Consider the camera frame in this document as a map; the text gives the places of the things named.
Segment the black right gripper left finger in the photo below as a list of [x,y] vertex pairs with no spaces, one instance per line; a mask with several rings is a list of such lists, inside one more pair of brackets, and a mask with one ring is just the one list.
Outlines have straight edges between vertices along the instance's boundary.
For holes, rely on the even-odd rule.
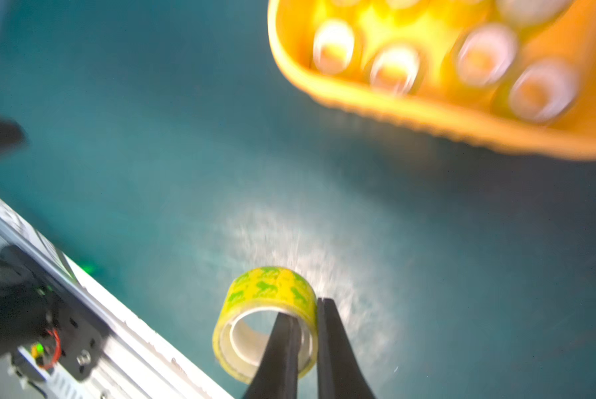
[[287,314],[278,314],[260,367],[244,399],[297,399],[301,339],[299,320]]

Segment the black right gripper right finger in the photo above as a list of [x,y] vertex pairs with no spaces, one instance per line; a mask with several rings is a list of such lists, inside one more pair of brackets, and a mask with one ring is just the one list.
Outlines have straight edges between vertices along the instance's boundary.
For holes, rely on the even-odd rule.
[[317,384],[319,398],[375,398],[356,361],[336,302],[319,298]]

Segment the transparent tape roll eight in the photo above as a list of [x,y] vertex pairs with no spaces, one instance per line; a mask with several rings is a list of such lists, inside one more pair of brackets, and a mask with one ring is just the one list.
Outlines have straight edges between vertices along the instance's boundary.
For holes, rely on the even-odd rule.
[[303,378],[316,365],[318,354],[317,298],[302,276],[278,266],[252,269],[231,283],[213,332],[213,352],[222,368],[239,382],[251,383],[270,339],[246,322],[259,313],[298,320],[298,377]]

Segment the transparent tape roll six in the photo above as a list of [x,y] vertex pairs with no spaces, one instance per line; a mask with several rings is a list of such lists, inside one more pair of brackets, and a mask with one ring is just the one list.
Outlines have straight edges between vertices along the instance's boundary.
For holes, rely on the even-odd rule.
[[390,96],[414,93],[424,74],[419,50],[407,43],[396,43],[379,50],[368,66],[367,81],[374,91]]

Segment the transparent tape roll five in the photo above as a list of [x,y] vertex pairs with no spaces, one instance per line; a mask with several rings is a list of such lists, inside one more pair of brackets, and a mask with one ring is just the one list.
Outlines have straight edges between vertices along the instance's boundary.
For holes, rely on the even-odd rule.
[[312,63],[325,75],[349,71],[356,50],[356,35],[349,23],[333,18],[324,21],[315,32]]

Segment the transparent tape roll ten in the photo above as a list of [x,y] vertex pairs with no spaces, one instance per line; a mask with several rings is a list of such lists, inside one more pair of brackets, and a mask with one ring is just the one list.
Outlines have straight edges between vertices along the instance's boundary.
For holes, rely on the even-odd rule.
[[560,58],[529,64],[514,81],[509,110],[519,120],[545,124],[562,116],[577,100],[581,88],[577,68]]

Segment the transparent tape roll seven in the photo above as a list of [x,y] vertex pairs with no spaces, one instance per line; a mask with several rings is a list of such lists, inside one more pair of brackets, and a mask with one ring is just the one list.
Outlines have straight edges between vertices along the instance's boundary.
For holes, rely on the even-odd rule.
[[518,54],[517,34],[501,23],[487,23],[462,36],[454,51],[453,65],[464,85],[491,86],[507,74]]

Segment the transparent tape roll four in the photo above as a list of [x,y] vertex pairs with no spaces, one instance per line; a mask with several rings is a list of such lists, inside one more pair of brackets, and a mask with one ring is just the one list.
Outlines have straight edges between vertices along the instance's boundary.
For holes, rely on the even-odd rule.
[[507,24],[516,28],[534,28],[551,23],[572,4],[572,0],[498,0],[495,7]]

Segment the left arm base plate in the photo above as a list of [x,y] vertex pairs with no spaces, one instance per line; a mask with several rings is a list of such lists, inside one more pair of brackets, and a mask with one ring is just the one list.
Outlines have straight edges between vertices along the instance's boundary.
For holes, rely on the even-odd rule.
[[0,357],[25,346],[35,365],[77,381],[97,366],[111,329],[52,272],[16,245],[0,249]]

